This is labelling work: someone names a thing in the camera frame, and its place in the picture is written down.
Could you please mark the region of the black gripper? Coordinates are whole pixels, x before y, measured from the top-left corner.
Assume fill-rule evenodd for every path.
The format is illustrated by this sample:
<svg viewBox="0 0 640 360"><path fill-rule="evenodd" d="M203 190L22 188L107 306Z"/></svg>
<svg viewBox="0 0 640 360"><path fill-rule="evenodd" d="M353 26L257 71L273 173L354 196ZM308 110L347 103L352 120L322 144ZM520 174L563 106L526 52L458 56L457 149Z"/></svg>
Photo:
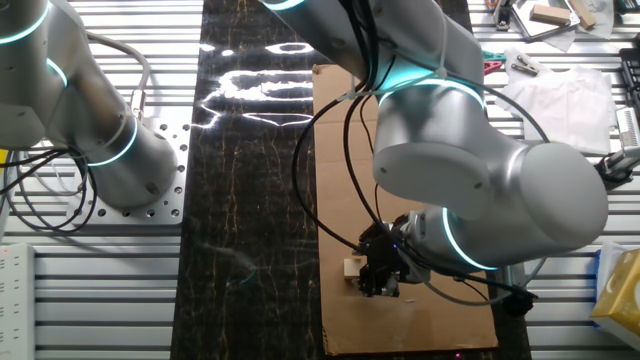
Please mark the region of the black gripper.
<svg viewBox="0 0 640 360"><path fill-rule="evenodd" d="M397 245L384 228L371 224L359 236L359 252L365 256L383 256L384 266L366 264L359 271L358 290L365 297L398 297L399 281L406 281L408 264L402 259Z"/></svg>

